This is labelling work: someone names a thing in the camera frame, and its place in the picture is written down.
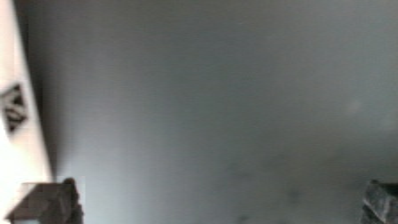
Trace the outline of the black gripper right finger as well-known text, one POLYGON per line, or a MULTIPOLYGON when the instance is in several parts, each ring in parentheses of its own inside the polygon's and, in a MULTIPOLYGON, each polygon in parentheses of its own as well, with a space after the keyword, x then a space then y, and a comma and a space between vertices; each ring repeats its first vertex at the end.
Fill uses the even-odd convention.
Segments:
POLYGON ((360 224, 398 224, 398 183, 371 180, 362 202, 360 224))

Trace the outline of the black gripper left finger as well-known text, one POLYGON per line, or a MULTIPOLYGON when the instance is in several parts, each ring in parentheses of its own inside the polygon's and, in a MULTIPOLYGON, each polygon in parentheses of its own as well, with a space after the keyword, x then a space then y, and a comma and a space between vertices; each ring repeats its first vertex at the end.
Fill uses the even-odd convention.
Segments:
POLYGON ((10 224, 83 224, 83 208, 72 178, 37 183, 7 216, 10 224))

